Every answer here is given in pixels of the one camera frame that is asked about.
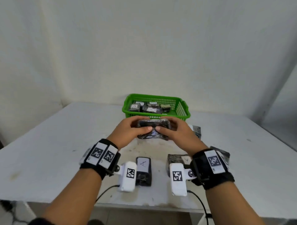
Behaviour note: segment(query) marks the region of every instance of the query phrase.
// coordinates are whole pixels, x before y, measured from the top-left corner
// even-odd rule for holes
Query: white table
[[[191,111],[188,123],[201,126],[202,140],[230,152],[239,190],[262,217],[297,218],[297,153],[244,116]],[[72,103],[0,150],[0,199],[51,202],[77,172],[85,150],[110,134],[124,118],[121,106]],[[202,212],[194,196],[173,196],[165,170],[167,154],[183,154],[172,141],[135,139],[120,163],[151,157],[151,187],[132,193],[110,189],[98,206]],[[106,177],[100,193],[117,184]],[[187,182],[207,209],[202,187]]]

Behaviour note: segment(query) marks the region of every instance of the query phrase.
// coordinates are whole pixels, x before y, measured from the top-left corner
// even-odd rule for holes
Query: basket
[[[142,102],[157,102],[159,105],[170,105],[170,112],[164,114],[155,114],[155,113],[145,113],[145,112],[130,112],[129,107],[134,101]],[[126,117],[141,115],[148,116],[150,118],[160,118],[161,116],[175,116],[182,120],[190,118],[191,114],[189,113],[189,107],[185,101],[177,97],[167,97],[167,96],[158,96],[158,95],[146,95],[146,94],[130,94],[127,96],[124,106],[122,108],[123,113],[126,114]]]

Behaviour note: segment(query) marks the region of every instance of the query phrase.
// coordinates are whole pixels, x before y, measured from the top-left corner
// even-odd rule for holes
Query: hand
[[[157,126],[156,131],[168,136],[169,139],[173,140],[178,147],[186,151],[190,156],[193,156],[195,153],[208,148],[195,135],[195,133],[185,121],[172,116],[164,116],[162,118],[166,118],[170,121],[172,130]]]
[[[136,128],[138,120],[148,120],[149,117],[146,116],[132,116],[123,119],[108,136],[107,140],[114,143],[118,149],[127,146],[137,135],[146,134],[150,132],[153,128],[151,126],[145,126]]]

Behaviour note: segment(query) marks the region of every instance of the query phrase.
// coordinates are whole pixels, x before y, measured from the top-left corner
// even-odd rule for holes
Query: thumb
[[[150,132],[153,128],[151,126],[144,126],[140,128],[135,128],[136,135],[146,134]]]
[[[167,129],[165,127],[161,127],[161,126],[157,126],[155,129],[159,133],[164,134],[164,135],[166,135],[166,136],[168,136],[170,138],[173,136],[173,134],[175,132],[175,131],[169,130],[169,129]]]

